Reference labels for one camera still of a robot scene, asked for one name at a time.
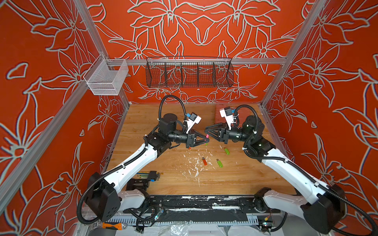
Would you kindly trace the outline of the red usb drive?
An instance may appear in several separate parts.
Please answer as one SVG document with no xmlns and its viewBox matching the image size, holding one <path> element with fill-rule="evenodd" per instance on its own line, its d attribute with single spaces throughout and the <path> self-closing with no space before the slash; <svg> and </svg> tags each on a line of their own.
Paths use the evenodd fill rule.
<svg viewBox="0 0 378 236">
<path fill-rule="evenodd" d="M 208 165 L 205 157 L 202 158 L 202 161 L 203 161 L 204 166 Z"/>
</svg>

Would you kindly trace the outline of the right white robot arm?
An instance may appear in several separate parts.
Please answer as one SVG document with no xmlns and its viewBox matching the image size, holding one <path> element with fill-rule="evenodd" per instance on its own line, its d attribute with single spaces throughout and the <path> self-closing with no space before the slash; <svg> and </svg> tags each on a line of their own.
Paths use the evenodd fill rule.
<svg viewBox="0 0 378 236">
<path fill-rule="evenodd" d="M 378 226 L 371 216 L 345 198 L 344 190 L 313 177 L 287 158 L 267 139 L 263 138 L 264 124 L 250 105 L 220 109 L 220 116 L 226 120 L 206 127 L 205 133 L 215 140 L 227 144 L 229 141 L 243 142 L 244 154 L 270 167 L 288 183 L 297 195 L 287 195 L 270 188 L 263 188 L 255 194 L 255 208 L 259 212 L 278 209 L 285 214 L 300 217 L 320 234 L 331 231 L 344 236 L 349 233 L 335 226 L 345 216 L 346 208 L 359 212 L 371 225 L 371 236 L 378 234 Z"/>
</svg>

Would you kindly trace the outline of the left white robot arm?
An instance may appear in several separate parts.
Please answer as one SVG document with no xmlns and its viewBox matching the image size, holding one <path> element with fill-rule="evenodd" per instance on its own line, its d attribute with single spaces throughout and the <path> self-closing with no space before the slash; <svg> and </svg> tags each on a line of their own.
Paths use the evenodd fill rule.
<svg viewBox="0 0 378 236">
<path fill-rule="evenodd" d="M 162 107 L 168 98 L 177 100 L 183 110 L 183 121 L 175 114 L 162 115 Z M 166 150 L 181 144 L 193 148 L 209 142 L 204 134 L 193 129 L 200 123 L 196 113 L 188 114 L 183 101 L 175 95 L 165 96 L 158 109 L 158 124 L 143 137 L 143 144 L 131 156 L 115 168 L 103 173 L 94 173 L 88 187 L 80 198 L 76 216 L 80 223 L 91 225 L 106 222 L 117 212 L 139 208 L 147 195 L 140 190 L 124 190 L 127 183 L 146 165 L 160 157 Z"/>
</svg>

